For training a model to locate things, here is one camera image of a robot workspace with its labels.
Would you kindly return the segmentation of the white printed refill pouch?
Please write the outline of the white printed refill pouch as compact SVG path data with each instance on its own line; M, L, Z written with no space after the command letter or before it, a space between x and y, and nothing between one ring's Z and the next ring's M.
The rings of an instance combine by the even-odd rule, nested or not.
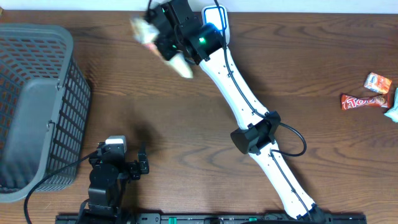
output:
M149 24L141 17L130 18L134 38L142 44L145 48L149 49L154 55L158 56L160 60L168 67L175 70L183 78L193 78L193 72L188 62L185 60L183 53L177 50L177 53L166 59L158 47L155 45L156 38L160 35L160 31L152 24Z

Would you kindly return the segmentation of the small orange tissue pack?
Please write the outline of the small orange tissue pack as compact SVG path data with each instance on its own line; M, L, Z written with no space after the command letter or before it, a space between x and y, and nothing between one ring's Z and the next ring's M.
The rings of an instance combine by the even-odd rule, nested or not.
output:
M371 72L364 82L364 87L373 92L384 95L389 92L391 84L392 80Z

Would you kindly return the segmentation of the red Top chocolate bar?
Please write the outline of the red Top chocolate bar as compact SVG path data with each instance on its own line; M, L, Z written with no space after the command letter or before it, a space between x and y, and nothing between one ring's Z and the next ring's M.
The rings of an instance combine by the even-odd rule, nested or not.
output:
M341 108L343 110L359 108L362 106L375 106L378 108L390 108L391 99L389 95L377 95L365 98L357 98L349 95L341 96Z

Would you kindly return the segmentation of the light blue wipes packet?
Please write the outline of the light blue wipes packet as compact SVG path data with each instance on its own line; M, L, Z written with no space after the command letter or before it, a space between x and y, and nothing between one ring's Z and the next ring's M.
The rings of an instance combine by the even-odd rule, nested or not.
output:
M384 115L393 122L398 123L398 88L396 88L394 93L394 105Z

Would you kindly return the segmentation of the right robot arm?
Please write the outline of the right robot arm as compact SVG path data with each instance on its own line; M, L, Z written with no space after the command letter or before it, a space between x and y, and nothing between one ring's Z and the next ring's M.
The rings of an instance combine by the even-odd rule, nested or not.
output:
M228 48L229 24L226 9L215 3L202 10L199 19L187 1L167 1L149 6L145 21L155 29L154 45L166 62L189 56L213 80L229 104L237 130L231 133L234 145L262 169L278 193L286 214L296 222L322 223L324 216L304 191L284 161L275 139L282 123L276 111L258 101L240 74Z

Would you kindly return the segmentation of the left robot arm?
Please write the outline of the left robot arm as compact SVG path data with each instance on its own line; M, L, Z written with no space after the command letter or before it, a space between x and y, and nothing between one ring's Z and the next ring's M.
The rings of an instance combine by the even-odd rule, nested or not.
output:
M149 173L146 145L141 144L138 159L126 161L124 143L98 144L96 154L89 157L93 170L90 172L89 198L80 207L79 224L127 224L135 223L131 212L121 208L126 185Z

